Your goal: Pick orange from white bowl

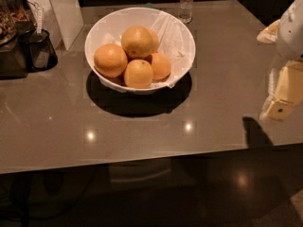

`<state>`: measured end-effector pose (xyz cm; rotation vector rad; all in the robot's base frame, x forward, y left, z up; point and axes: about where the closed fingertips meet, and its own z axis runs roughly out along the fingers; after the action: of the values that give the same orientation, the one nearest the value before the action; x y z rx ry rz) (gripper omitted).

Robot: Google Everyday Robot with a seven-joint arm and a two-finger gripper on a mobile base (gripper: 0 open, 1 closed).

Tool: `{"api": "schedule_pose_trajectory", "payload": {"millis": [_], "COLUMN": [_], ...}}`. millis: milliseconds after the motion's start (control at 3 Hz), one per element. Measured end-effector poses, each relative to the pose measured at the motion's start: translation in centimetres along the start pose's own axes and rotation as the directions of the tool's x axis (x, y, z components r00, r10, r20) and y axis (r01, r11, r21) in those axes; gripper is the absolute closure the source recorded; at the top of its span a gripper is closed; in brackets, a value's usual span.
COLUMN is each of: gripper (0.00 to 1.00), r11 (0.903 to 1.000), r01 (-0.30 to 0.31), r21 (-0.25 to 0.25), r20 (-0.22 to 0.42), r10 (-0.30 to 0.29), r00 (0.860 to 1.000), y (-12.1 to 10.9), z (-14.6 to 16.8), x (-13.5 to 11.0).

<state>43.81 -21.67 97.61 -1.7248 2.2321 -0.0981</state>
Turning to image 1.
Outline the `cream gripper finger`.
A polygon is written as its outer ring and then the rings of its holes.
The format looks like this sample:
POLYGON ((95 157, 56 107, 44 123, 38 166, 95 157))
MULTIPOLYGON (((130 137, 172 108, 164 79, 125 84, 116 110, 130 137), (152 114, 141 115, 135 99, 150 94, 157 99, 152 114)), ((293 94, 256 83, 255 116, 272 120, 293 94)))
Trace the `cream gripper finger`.
POLYGON ((276 42, 279 24, 280 20, 272 22, 258 34, 257 40, 264 44, 274 44, 276 42))
POLYGON ((303 62, 287 61, 281 69, 273 68, 268 80, 268 96, 261 120, 283 121, 303 101, 303 62))

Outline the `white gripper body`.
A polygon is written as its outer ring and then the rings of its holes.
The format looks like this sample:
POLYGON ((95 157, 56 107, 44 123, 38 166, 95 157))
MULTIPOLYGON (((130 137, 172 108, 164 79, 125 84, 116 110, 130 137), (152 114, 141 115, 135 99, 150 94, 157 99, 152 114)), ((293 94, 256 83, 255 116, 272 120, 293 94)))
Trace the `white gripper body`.
POLYGON ((303 61, 303 0, 294 0, 281 16, 276 49, 287 60, 303 61))

